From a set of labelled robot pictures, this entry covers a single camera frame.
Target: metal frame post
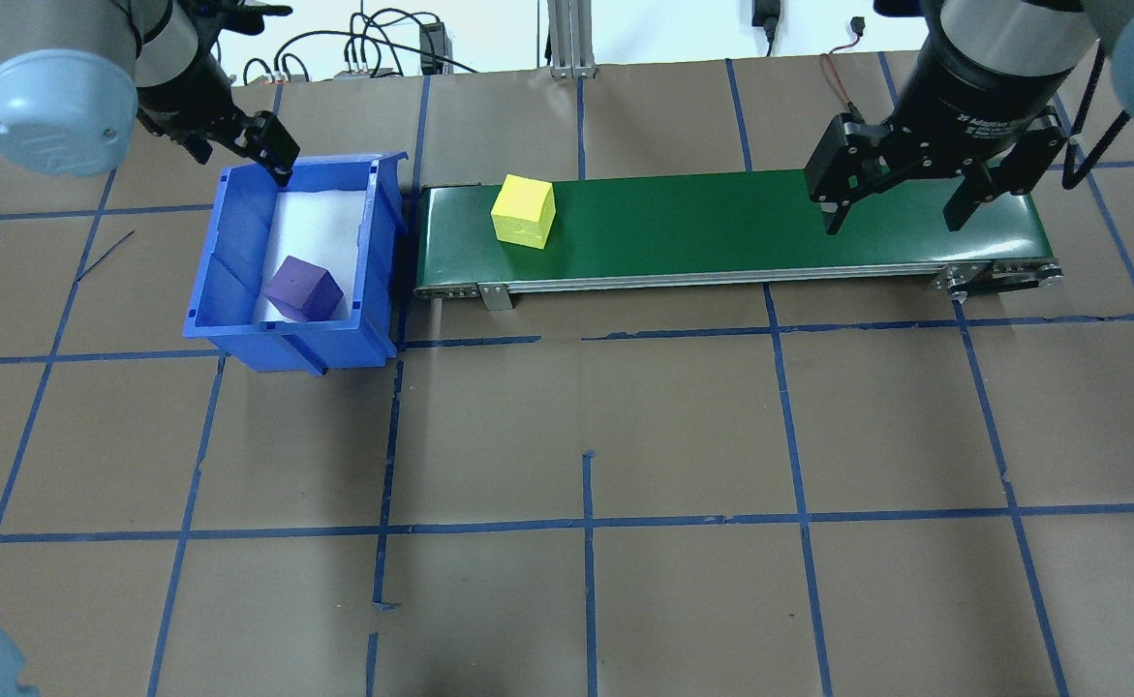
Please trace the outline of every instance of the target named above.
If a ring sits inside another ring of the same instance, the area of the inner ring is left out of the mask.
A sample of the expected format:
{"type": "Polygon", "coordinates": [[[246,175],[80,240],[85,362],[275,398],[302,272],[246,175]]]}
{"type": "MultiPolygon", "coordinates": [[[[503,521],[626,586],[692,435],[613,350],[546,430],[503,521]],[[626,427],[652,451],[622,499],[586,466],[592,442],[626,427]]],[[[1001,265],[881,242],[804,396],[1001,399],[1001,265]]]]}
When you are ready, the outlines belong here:
{"type": "Polygon", "coordinates": [[[550,75],[566,79],[596,75],[593,0],[549,0],[550,75]]]}

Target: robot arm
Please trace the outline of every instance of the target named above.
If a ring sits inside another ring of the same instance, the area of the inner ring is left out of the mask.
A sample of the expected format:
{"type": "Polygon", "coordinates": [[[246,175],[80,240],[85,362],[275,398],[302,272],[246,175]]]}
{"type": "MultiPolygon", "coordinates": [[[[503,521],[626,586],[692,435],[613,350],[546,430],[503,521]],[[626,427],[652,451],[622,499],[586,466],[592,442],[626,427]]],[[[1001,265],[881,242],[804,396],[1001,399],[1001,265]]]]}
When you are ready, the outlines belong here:
{"type": "Polygon", "coordinates": [[[1097,42],[1093,24],[1116,48],[1118,93],[1128,107],[1134,102],[1134,88],[1131,97],[1122,88],[1124,75],[1134,76],[1134,59],[1124,57],[1134,53],[1134,0],[874,5],[881,14],[923,17],[929,39],[892,114],[869,124],[849,104],[806,164],[809,195],[822,206],[829,235],[853,204],[913,178],[964,178],[945,204],[951,230],[983,203],[1029,193],[1066,145],[1048,102],[1097,42]]]}
{"type": "Polygon", "coordinates": [[[0,0],[0,154],[45,173],[118,167],[136,120],[200,163],[214,142],[287,184],[299,155],[278,118],[247,116],[209,46],[289,8],[183,0],[0,0]]]}

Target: red wire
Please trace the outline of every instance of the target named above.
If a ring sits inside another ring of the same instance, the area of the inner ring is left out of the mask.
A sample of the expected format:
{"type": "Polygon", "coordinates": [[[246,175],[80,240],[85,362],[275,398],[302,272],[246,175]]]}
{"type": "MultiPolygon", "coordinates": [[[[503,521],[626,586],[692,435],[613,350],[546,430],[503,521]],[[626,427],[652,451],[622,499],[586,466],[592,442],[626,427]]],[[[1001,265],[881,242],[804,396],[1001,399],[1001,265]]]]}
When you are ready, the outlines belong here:
{"type": "Polygon", "coordinates": [[[848,107],[850,105],[850,96],[849,94],[846,94],[846,85],[841,84],[841,76],[838,75],[838,67],[832,65],[832,54],[838,51],[845,51],[846,49],[854,49],[855,44],[858,43],[860,39],[863,39],[863,36],[855,36],[855,40],[852,41],[850,43],[833,45],[833,48],[830,49],[828,53],[820,53],[820,59],[822,59],[822,61],[824,61],[824,63],[829,66],[829,71],[832,73],[832,79],[836,80],[836,83],[838,84],[838,91],[841,92],[843,105],[848,105],[848,107]]]}

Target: purple cube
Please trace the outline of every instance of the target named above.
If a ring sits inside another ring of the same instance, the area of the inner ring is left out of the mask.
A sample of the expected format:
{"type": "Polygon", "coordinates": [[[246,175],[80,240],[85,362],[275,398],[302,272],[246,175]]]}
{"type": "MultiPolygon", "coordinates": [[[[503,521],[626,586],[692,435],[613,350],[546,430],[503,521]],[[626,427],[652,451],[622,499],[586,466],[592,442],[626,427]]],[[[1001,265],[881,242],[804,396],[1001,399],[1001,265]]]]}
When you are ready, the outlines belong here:
{"type": "Polygon", "coordinates": [[[265,283],[265,297],[290,321],[321,322],[333,314],[341,288],[322,266],[288,256],[265,283]]]}

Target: white wall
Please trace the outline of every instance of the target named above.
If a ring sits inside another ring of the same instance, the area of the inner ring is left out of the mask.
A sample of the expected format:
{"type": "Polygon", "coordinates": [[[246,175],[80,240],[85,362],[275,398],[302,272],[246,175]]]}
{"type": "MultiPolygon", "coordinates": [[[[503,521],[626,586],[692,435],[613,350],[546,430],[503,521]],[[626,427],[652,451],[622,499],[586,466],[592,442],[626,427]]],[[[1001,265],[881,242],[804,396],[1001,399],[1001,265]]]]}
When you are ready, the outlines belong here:
{"type": "MultiPolygon", "coordinates": [[[[273,58],[279,45],[301,32],[346,29],[358,1],[266,0],[294,8],[291,17],[273,17],[264,34],[222,34],[222,67],[239,75],[248,58],[273,58]]],[[[373,12],[386,6],[441,15],[455,43],[455,59],[477,70],[527,70],[540,66],[548,32],[545,0],[366,0],[373,12]]],[[[849,43],[846,26],[854,15],[868,19],[857,51],[919,49],[926,29],[922,19],[890,19],[872,12],[872,0],[784,0],[776,57],[820,53],[849,43]]],[[[599,63],[704,61],[763,57],[764,31],[752,27],[752,0],[593,0],[593,52],[599,63]]],[[[412,23],[389,27],[395,43],[420,45],[412,23]]],[[[344,70],[345,36],[312,36],[290,49],[308,66],[313,79],[344,70]]],[[[409,75],[420,71],[415,53],[401,52],[409,75]]],[[[383,65],[390,65],[386,58],[383,65]]]]}

